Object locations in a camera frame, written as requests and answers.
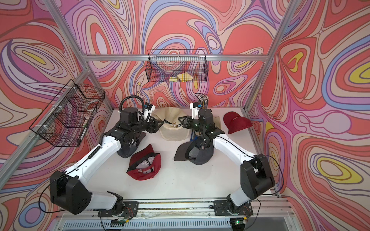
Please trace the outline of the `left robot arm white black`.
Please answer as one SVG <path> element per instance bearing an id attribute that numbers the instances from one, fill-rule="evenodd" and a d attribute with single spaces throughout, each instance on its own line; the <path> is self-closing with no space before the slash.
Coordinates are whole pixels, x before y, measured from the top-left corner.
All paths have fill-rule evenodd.
<path id="1" fill-rule="evenodd" d="M 131 157 L 147 133 L 156 133 L 163 121 L 152 116 L 155 106 L 146 103 L 143 111 L 129 107 L 120 110 L 120 119 L 81 160 L 65 171 L 50 176 L 50 200 L 74 215 L 85 210 L 105 210 L 114 217 L 124 212 L 122 196 L 114 192 L 98 193 L 87 189 L 91 177 L 114 154 Z"/>

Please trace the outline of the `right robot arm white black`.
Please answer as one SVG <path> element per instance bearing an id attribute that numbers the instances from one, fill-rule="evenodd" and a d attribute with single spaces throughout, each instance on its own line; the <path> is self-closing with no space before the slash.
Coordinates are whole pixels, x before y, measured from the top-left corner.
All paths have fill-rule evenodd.
<path id="1" fill-rule="evenodd" d="M 240 168 L 240 187 L 221 201 L 221 206 L 212 206 L 216 215 L 221 215 L 222 211 L 230 215 L 245 212 L 250 201 L 275 185 L 267 157 L 263 154 L 254 155 L 233 142 L 215 125 L 210 109 L 199 110 L 195 117 L 181 116 L 178 121 L 183 128 L 192 130 L 198 137 L 177 148 L 175 161 L 203 165 L 213 157 L 214 150 L 219 150 Z"/>

